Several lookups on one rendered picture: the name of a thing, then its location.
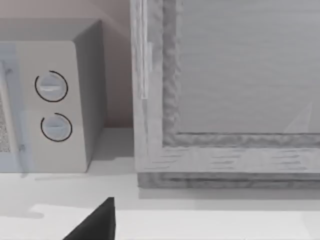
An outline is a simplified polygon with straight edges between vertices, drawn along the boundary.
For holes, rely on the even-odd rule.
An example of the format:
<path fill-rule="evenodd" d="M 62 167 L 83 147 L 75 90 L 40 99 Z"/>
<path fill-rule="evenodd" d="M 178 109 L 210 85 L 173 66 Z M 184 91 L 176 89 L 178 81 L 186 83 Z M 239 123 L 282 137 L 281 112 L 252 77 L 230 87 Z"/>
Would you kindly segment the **pale microwave oven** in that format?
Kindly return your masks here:
<path fill-rule="evenodd" d="M 102 23 L 94 18 L 0 18 L 0 61 L 7 75 L 14 128 L 25 173 L 84 173 L 106 119 Z M 48 71 L 64 76 L 66 97 L 41 99 L 35 79 Z M 47 139 L 41 120 L 65 115 L 72 135 Z M 12 154 L 0 94 L 0 173 L 21 173 Z"/>

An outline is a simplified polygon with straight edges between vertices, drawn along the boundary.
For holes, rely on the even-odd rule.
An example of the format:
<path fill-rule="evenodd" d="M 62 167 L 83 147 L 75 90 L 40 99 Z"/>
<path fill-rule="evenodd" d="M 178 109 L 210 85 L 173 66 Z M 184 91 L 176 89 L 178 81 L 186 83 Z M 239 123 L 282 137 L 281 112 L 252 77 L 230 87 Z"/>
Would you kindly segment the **grey cabinet door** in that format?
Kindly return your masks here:
<path fill-rule="evenodd" d="M 320 0 L 163 0 L 163 144 L 320 148 Z"/>

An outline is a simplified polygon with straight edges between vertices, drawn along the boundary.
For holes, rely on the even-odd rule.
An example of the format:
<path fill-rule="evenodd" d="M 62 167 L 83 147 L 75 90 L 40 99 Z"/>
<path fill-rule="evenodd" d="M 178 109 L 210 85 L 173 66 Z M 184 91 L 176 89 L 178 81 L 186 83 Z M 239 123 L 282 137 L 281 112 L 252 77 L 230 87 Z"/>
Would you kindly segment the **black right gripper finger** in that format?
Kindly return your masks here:
<path fill-rule="evenodd" d="M 115 240 L 115 198 L 108 197 L 62 240 Z"/>

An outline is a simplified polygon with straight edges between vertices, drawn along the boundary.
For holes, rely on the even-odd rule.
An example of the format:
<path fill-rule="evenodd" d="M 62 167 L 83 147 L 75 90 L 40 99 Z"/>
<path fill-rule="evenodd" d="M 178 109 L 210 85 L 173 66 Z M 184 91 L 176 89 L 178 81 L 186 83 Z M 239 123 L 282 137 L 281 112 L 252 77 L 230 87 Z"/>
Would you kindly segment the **pale round microwave knob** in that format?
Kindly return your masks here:
<path fill-rule="evenodd" d="M 50 141 L 61 143 L 68 140 L 73 133 L 71 121 L 63 114 L 55 112 L 40 121 L 42 134 Z"/>
<path fill-rule="evenodd" d="M 34 81 L 34 88 L 38 96 L 49 103 L 62 101 L 69 91 L 64 76 L 53 70 L 37 76 Z"/>

